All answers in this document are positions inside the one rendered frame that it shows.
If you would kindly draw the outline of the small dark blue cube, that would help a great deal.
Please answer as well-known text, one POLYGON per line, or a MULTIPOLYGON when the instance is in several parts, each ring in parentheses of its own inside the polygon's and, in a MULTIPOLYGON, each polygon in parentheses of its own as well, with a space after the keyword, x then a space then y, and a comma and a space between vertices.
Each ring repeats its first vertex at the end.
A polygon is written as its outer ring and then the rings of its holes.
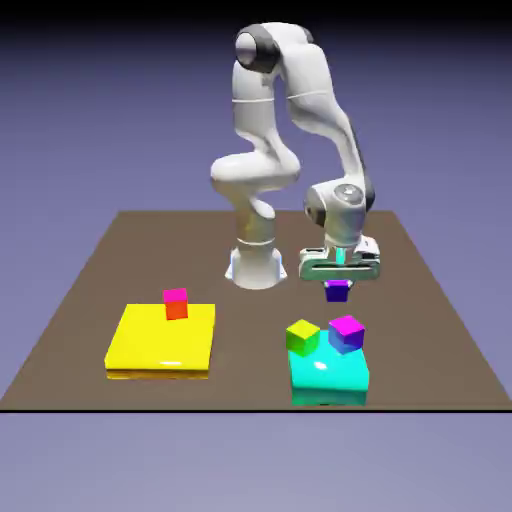
POLYGON ((349 280, 328 280, 324 283, 326 300, 328 302, 346 302, 350 288, 349 280))

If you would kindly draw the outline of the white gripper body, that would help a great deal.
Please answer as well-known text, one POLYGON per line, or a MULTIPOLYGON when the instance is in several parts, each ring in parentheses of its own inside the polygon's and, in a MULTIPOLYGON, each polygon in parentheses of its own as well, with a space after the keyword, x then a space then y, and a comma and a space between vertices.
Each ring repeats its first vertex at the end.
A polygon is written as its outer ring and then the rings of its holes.
POLYGON ((355 251, 348 263, 328 258, 327 248, 306 248, 299 254, 299 277, 306 281, 376 279, 380 274, 380 255, 375 252, 355 251))

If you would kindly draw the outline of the large cyan box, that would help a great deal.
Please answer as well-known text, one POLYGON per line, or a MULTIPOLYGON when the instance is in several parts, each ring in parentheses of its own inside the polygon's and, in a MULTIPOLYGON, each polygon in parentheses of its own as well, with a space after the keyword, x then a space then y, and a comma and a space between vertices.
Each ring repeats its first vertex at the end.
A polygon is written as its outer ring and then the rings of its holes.
POLYGON ((361 348, 345 354, 320 331, 319 344, 309 355, 288 352, 291 402, 294 406, 363 406, 370 373, 361 348))

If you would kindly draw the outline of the small green cube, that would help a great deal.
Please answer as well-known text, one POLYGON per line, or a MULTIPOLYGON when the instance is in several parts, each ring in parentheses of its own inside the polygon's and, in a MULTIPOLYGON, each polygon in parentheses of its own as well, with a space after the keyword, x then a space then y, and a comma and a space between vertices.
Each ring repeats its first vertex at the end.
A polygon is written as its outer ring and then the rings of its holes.
POLYGON ((285 341, 288 351, 301 357, 313 353, 319 345, 321 329, 300 319, 286 328, 285 341))

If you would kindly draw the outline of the small red cube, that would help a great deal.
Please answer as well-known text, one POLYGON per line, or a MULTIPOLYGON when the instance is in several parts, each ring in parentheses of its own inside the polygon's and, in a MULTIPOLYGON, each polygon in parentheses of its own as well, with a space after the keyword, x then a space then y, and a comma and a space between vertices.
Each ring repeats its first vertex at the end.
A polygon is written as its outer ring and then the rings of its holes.
POLYGON ((162 299, 167 320, 188 317, 188 295, 185 288, 165 289, 162 291, 162 299))

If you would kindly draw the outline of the large yellow box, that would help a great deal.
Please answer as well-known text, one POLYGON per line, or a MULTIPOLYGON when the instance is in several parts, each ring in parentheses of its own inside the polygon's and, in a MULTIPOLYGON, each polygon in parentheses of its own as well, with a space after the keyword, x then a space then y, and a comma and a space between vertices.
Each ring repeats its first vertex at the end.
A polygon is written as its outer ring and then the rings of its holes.
POLYGON ((128 304, 104 358, 110 379, 206 379, 214 336, 213 304, 191 304, 168 320, 162 304, 128 304))

